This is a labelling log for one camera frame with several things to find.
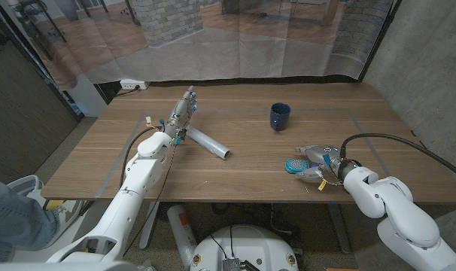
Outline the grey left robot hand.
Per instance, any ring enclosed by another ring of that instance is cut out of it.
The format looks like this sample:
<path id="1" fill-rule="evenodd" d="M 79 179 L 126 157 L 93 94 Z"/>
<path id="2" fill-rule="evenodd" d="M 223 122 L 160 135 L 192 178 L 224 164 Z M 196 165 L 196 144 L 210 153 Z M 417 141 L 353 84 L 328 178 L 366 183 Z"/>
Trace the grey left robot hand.
<path id="1" fill-rule="evenodd" d="M 190 86 L 173 108 L 163 132 L 172 138 L 172 145 L 184 140 L 193 112 L 197 109 L 194 86 Z"/>

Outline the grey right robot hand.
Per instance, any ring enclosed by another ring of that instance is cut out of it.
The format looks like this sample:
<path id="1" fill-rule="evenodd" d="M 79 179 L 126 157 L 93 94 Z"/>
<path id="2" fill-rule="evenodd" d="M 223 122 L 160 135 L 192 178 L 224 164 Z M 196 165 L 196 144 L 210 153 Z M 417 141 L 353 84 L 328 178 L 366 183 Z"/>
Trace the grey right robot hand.
<path id="1" fill-rule="evenodd" d="M 322 179 L 331 185 L 342 185 L 345 176 L 361 164 L 356 160 L 341 158 L 340 150 L 329 145 L 306 145 L 295 147 L 294 151 L 305 154 L 309 163 L 315 166 L 297 172 L 295 176 L 303 181 Z M 329 172 L 335 177 L 335 181 L 328 181 L 323 172 Z"/>

